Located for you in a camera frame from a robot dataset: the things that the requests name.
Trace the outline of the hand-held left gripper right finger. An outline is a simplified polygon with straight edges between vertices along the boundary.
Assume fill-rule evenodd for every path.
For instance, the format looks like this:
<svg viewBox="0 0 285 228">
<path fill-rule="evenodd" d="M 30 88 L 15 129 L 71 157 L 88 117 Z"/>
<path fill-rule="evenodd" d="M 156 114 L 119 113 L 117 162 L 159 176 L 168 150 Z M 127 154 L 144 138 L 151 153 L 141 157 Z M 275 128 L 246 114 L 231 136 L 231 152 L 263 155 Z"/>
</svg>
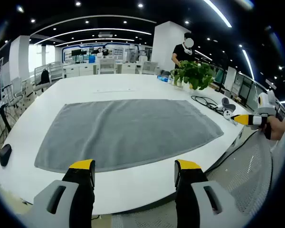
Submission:
<svg viewBox="0 0 285 228">
<path fill-rule="evenodd" d="M 209 181 L 201 167 L 175 160 L 177 227 L 232 228 L 237 225 L 235 199 L 216 181 Z"/>
</svg>

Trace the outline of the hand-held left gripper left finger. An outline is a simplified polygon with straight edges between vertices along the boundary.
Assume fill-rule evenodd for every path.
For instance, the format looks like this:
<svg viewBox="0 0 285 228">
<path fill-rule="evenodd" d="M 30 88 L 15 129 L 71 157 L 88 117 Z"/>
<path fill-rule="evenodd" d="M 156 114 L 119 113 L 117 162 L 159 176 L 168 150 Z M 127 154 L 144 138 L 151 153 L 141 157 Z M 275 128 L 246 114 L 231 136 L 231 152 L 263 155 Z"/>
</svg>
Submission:
<svg viewBox="0 0 285 228">
<path fill-rule="evenodd" d="M 77 161 L 62 180 L 56 180 L 34 198 L 42 225 L 53 228 L 90 228 L 95 201 L 95 161 Z"/>
</svg>

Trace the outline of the person's right hand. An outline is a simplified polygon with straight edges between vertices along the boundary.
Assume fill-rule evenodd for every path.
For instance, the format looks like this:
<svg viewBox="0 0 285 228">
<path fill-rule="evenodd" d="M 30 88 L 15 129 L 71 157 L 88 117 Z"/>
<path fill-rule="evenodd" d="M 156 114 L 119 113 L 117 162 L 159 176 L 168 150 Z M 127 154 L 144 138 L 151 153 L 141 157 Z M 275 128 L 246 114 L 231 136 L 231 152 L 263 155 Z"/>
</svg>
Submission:
<svg viewBox="0 0 285 228">
<path fill-rule="evenodd" d="M 285 132 L 285 120 L 280 121 L 274 116 L 269 116 L 266 124 L 262 128 L 262 132 L 269 140 L 280 140 Z"/>
</svg>

